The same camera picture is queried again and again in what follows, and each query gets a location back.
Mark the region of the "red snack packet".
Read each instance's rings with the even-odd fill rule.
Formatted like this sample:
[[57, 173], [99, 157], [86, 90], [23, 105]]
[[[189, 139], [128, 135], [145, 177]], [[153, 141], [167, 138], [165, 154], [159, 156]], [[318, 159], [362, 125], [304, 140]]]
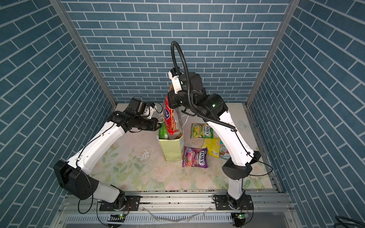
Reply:
[[170, 87], [170, 90], [163, 103], [163, 117], [168, 132], [168, 138], [174, 140], [181, 138], [183, 133], [180, 113], [178, 109], [173, 109], [169, 102], [170, 92], [173, 92], [173, 86]]

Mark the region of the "bright green snack packet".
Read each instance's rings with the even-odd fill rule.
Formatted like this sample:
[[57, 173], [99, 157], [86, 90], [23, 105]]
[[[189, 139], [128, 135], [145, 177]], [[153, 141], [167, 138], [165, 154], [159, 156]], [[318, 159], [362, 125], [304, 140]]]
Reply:
[[159, 129], [159, 139], [161, 140], [168, 140], [168, 131], [167, 127], [164, 123], [162, 123], [161, 128]]

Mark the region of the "floral paper gift bag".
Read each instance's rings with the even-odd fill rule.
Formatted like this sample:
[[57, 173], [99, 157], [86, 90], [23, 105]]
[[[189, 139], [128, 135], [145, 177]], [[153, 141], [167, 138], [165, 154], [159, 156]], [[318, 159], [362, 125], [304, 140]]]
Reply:
[[156, 133], [158, 142], [163, 151], [163, 156], [167, 162], [178, 162], [183, 159], [184, 152], [184, 130], [182, 127], [182, 136], [179, 139], [168, 139], [161, 140], [159, 139], [159, 130]]

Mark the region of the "yellow snack packet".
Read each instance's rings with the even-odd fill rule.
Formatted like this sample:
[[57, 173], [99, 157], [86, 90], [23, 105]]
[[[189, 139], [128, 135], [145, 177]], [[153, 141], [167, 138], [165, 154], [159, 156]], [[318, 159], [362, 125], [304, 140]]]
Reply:
[[221, 140], [219, 138], [205, 139], [202, 145], [202, 149], [207, 148], [207, 153], [215, 158], [220, 157], [220, 145]]

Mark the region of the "purple Fox's candy packet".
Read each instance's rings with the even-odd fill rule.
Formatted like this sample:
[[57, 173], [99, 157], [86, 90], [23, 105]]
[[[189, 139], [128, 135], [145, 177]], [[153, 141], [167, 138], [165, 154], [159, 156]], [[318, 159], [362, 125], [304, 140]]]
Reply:
[[208, 149], [184, 147], [182, 167], [208, 168]]

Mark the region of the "teal Fox's candy packet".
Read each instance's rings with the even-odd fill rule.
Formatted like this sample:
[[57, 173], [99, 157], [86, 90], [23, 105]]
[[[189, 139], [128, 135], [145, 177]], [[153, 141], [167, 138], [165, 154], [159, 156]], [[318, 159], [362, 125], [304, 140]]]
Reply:
[[229, 160], [230, 159], [230, 154], [228, 152], [228, 149], [226, 148], [226, 146], [223, 144], [222, 141], [220, 141], [220, 158], [225, 159], [225, 160]]

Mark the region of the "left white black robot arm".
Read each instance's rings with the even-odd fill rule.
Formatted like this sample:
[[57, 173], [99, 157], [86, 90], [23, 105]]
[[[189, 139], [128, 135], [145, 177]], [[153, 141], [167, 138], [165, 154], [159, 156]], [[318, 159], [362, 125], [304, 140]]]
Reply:
[[115, 111], [102, 129], [79, 152], [67, 161], [58, 161], [54, 172], [61, 188], [80, 200], [93, 198], [114, 205], [119, 210], [124, 206], [125, 193], [117, 187], [106, 185], [92, 178], [90, 173], [110, 146], [133, 128], [154, 132], [162, 124], [152, 115], [147, 117]]

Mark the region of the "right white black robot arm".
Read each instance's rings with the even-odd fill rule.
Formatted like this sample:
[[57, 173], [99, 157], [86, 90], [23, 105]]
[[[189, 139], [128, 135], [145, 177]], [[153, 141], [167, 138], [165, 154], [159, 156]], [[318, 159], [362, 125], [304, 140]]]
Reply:
[[230, 159], [222, 170], [229, 178], [227, 203], [238, 209], [248, 199], [243, 188], [243, 180], [252, 172], [252, 165], [261, 158], [260, 152], [251, 149], [237, 130], [228, 106], [218, 94], [207, 95], [200, 91], [171, 91], [167, 95], [172, 108], [183, 106], [193, 115], [203, 119], [219, 136], [228, 149]]

